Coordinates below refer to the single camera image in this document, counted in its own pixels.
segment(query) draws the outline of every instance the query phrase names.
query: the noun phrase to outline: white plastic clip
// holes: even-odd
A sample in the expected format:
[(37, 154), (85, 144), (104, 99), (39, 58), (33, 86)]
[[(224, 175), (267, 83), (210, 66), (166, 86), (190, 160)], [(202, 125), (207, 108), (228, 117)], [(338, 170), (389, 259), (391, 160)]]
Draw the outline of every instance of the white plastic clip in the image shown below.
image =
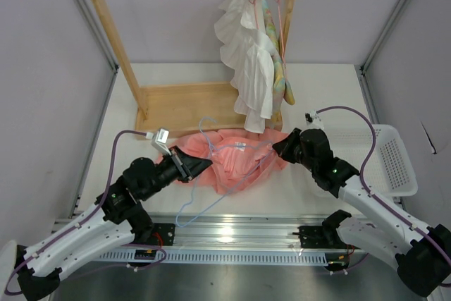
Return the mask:
[(159, 128), (155, 133), (147, 132), (146, 134), (146, 139), (152, 140), (152, 146), (163, 155), (171, 155), (171, 151), (166, 146), (168, 137), (169, 131), (164, 128)]
[(320, 128), (324, 130), (324, 124), (315, 110), (310, 111), (305, 115), (307, 120), (307, 128)]

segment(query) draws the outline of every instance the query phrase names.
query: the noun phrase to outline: white table surface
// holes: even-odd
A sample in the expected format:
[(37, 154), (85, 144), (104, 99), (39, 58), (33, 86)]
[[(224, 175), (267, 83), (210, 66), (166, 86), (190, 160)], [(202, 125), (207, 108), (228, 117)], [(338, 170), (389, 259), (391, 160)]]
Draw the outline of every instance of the white table surface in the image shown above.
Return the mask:
[[(132, 67), (140, 85), (222, 81), (233, 76), (233, 71), (222, 63), (137, 63)], [(305, 128), (304, 113), (312, 109), (345, 105), (367, 115), (353, 65), (288, 64), (287, 67), (296, 104), (289, 106), (283, 103), (283, 132), (289, 133), (295, 127)], [(82, 191), (79, 210), (85, 210), (104, 191), (113, 139), (119, 131), (134, 128), (136, 112), (137, 104), (120, 69)], [(346, 111), (331, 111), (321, 116), (326, 127), (362, 123), (357, 116)], [(140, 156), (155, 160), (158, 154), (150, 142), (139, 141), (132, 135), (122, 136), (118, 143), (113, 180)], [(224, 198), (206, 215), (298, 217), (331, 214), (337, 209), (358, 214), (357, 210), (332, 196), (317, 197), (313, 194), (305, 184), (307, 175), (301, 165), (289, 164), (285, 170), (273, 173), (267, 181)], [(151, 213), (174, 214), (190, 200), (190, 191), (190, 187), (173, 183), (143, 202), (143, 206)], [(220, 197), (211, 187), (198, 187), (194, 196), (194, 203), (185, 209), (186, 214), (196, 214)]]

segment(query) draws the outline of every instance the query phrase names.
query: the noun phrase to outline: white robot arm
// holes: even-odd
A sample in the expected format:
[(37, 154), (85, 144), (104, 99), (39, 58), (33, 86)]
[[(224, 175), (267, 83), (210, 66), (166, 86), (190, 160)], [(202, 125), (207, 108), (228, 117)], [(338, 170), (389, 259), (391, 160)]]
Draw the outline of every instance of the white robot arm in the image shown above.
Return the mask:
[(15, 274), (21, 291), (28, 301), (38, 301), (58, 288), (59, 283), (75, 270), (101, 254), (133, 242), (145, 244), (153, 233), (154, 224), (140, 201), (172, 183), (191, 181), (212, 164), (182, 152), (178, 147), (168, 149), (168, 131), (141, 133), (126, 130), (118, 134), (113, 144), (113, 157), (118, 138), (124, 133), (145, 136), (161, 153), (163, 159), (155, 164), (151, 159), (134, 160), (123, 175), (112, 184), (111, 170), (106, 192), (79, 217), (49, 238), (39, 243), (18, 246)]
[(337, 211), (328, 219), (338, 237), (378, 257), (394, 268), (404, 284), (427, 297), (451, 273), (451, 232), (414, 218), (393, 201), (369, 189), (362, 174), (333, 156), (322, 129), (295, 128), (273, 145), (278, 156), (302, 164), (320, 188), (358, 209), (373, 224)]

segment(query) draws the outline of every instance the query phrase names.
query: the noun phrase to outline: white wall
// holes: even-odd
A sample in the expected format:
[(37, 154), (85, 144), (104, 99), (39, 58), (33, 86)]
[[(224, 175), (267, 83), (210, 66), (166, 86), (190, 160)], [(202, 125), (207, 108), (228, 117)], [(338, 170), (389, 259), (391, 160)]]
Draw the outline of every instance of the white wall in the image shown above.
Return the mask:
[(449, 229), (450, 23), (450, 0), (412, 0), (368, 75), (380, 119), (399, 130), (416, 171), (419, 191), (405, 199), (408, 210)]
[[(220, 61), (213, 24), (222, 15), (222, 0), (107, 2), (132, 61)], [(395, 2), (297, 0), (287, 61), (362, 64)]]
[(73, 0), (0, 8), (0, 247), (32, 245), (68, 213), (113, 73)]

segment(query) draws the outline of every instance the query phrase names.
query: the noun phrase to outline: white basket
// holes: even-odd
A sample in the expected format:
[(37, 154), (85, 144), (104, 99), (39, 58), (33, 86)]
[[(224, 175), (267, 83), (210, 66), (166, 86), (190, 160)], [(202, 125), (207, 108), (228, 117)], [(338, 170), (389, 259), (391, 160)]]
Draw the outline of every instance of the white basket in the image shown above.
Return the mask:
[[(365, 167), (365, 181), (372, 190), (386, 197), (407, 197), (418, 190), (415, 172), (406, 147), (398, 131), (390, 125), (373, 125), (376, 148)], [(346, 160), (360, 171), (360, 166), (371, 148), (368, 127), (326, 128), (330, 148), (335, 156)], [(333, 197), (323, 191), (305, 171), (309, 189), (319, 197)]]

